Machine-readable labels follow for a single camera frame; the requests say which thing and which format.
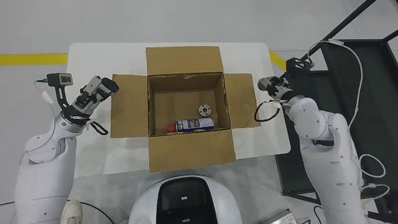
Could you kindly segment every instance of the black cable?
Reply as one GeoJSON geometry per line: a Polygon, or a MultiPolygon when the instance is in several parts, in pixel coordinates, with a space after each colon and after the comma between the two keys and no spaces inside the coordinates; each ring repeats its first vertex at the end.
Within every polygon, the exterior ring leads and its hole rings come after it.
{"type": "Polygon", "coordinates": [[[6,203],[0,204],[0,206],[9,205],[9,204],[13,204],[13,203],[15,203],[15,202],[6,202],[6,203]]]}
{"type": "Polygon", "coordinates": [[[274,115],[272,115],[270,118],[267,118],[267,119],[257,119],[257,114],[259,113],[259,109],[260,109],[260,107],[262,106],[262,104],[264,104],[264,103],[266,103],[266,101],[262,102],[262,103],[257,107],[256,111],[254,112],[254,120],[257,121],[257,122],[267,122],[267,121],[270,121],[270,120],[272,120],[273,118],[275,118],[275,117],[278,115],[279,111],[280,111],[280,108],[278,108],[278,109],[276,110],[276,113],[275,113],[274,115]]]}
{"type": "Polygon", "coordinates": [[[90,207],[92,207],[92,208],[97,209],[97,210],[100,211],[103,215],[105,215],[105,217],[108,218],[108,220],[109,220],[112,224],[114,224],[114,222],[112,221],[112,219],[111,219],[107,214],[105,214],[104,211],[100,210],[100,209],[97,208],[96,206],[91,205],[91,204],[86,203],[86,202],[80,202],[80,203],[83,204],[83,205],[87,205],[87,206],[90,206],[90,207]]]}
{"type": "Polygon", "coordinates": [[[322,210],[323,210],[323,208],[321,206],[314,206],[314,208],[313,208],[313,212],[314,212],[315,216],[317,217],[319,223],[322,224],[321,219],[319,219],[319,216],[317,214],[317,208],[320,208],[322,210]]]}
{"type": "MultiPolygon", "coordinates": [[[[6,203],[0,204],[0,206],[9,205],[9,204],[13,204],[13,203],[15,203],[15,202],[6,202],[6,203]]],[[[97,210],[100,211],[103,215],[105,215],[105,217],[108,218],[108,220],[109,220],[112,224],[114,224],[114,222],[112,221],[112,219],[111,219],[107,214],[105,214],[104,211],[100,210],[100,209],[97,208],[96,206],[91,205],[91,204],[86,203],[86,202],[80,202],[80,203],[83,204],[83,205],[87,205],[87,206],[90,206],[90,207],[92,207],[92,208],[97,209],[97,210]]]]}
{"type": "Polygon", "coordinates": [[[90,123],[90,125],[97,131],[97,133],[100,133],[100,135],[108,135],[108,130],[100,125],[98,122],[93,121],[90,123]]]}

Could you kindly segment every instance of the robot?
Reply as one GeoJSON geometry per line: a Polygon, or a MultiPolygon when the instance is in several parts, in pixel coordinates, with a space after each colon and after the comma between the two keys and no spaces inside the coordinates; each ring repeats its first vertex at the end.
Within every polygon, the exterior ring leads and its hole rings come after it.
{"type": "MultiPolygon", "coordinates": [[[[68,105],[63,88],[73,84],[70,74],[50,74],[41,82],[55,87],[62,111],[52,122],[53,133],[32,137],[25,146],[15,192],[18,224],[60,223],[73,185],[76,137],[99,103],[119,90],[110,79],[93,77],[68,105]]],[[[358,156],[345,118],[319,110],[312,99],[291,90],[282,77],[262,78],[258,87],[295,123],[305,170],[327,223],[368,223],[360,197],[363,181],[358,156]],[[334,145],[315,145],[315,140],[334,141],[334,145]]],[[[90,124],[101,128],[98,123],[90,124]]],[[[233,194],[224,185],[208,177],[186,175],[147,189],[134,204],[129,223],[240,224],[242,219],[233,194]]]]}

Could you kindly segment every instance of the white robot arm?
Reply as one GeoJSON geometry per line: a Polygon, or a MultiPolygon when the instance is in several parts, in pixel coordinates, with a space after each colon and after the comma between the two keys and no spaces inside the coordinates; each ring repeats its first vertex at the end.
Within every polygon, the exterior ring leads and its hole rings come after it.
{"type": "Polygon", "coordinates": [[[258,87],[286,102],[285,113],[294,122],[304,168],[319,195],[327,224],[367,224],[358,155],[344,116],[319,110],[313,99],[292,91],[284,79],[262,78],[258,87]],[[316,140],[333,140],[334,144],[315,145],[316,140]]]}
{"type": "Polygon", "coordinates": [[[53,119],[47,134],[30,138],[25,145],[15,191],[18,224],[60,223],[73,186],[76,137],[83,132],[95,108],[119,90],[114,81],[93,77],[69,105],[64,88],[73,84],[70,74],[49,74],[39,82],[55,87],[62,111],[53,119]]]}

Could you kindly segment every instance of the spray can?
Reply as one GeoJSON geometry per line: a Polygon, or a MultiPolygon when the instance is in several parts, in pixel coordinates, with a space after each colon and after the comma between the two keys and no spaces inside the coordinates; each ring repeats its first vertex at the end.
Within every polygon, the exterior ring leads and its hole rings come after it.
{"type": "Polygon", "coordinates": [[[214,129],[212,118],[184,119],[167,126],[168,133],[192,133],[214,129]]]}

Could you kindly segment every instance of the box flap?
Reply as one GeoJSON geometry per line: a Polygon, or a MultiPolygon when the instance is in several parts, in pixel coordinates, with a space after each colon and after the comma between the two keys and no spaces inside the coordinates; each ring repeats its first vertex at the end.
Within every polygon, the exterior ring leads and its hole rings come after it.
{"type": "Polygon", "coordinates": [[[148,75],[222,72],[220,48],[154,47],[147,48],[148,75]]]}
{"type": "Polygon", "coordinates": [[[112,95],[111,138],[148,137],[147,77],[113,75],[119,91],[112,95]]]}
{"type": "Polygon", "coordinates": [[[149,138],[151,172],[235,162],[232,130],[149,138]]]}
{"type": "Polygon", "coordinates": [[[231,128],[258,127],[254,120],[257,102],[250,73],[224,74],[231,128]]]}

